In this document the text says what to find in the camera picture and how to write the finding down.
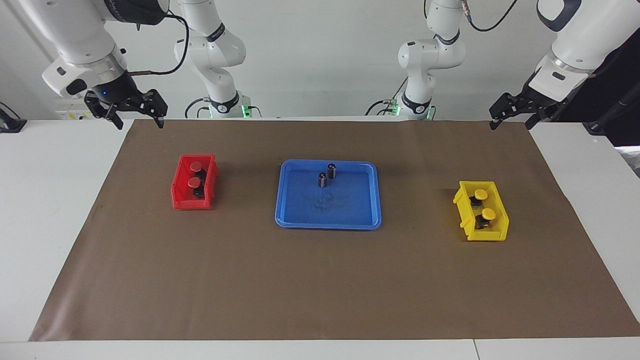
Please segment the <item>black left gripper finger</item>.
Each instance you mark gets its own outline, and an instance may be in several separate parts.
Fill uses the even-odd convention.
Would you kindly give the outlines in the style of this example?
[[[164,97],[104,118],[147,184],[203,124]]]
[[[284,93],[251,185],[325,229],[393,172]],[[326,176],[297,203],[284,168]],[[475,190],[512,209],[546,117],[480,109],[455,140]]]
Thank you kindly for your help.
[[[526,109],[526,98],[521,95],[503,93],[489,108],[491,121],[489,127],[496,130],[506,119],[518,116]]]
[[[525,121],[525,127],[527,130],[531,130],[540,121],[548,119],[553,112],[555,112],[556,104],[536,104],[531,102],[527,106],[527,110],[532,114],[531,117]]]

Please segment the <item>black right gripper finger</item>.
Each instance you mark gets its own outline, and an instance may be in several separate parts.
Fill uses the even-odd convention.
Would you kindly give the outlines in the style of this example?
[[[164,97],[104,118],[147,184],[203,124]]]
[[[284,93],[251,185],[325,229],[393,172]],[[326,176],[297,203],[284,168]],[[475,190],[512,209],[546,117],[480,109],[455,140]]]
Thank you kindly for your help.
[[[84,104],[95,118],[104,119],[112,123],[118,130],[123,129],[124,122],[117,114],[118,108],[115,104],[108,104],[107,107],[104,107],[99,97],[93,91],[87,91],[84,94]]]
[[[131,107],[135,112],[151,117],[158,129],[164,128],[164,118],[167,116],[169,106],[157,89],[132,95]]]

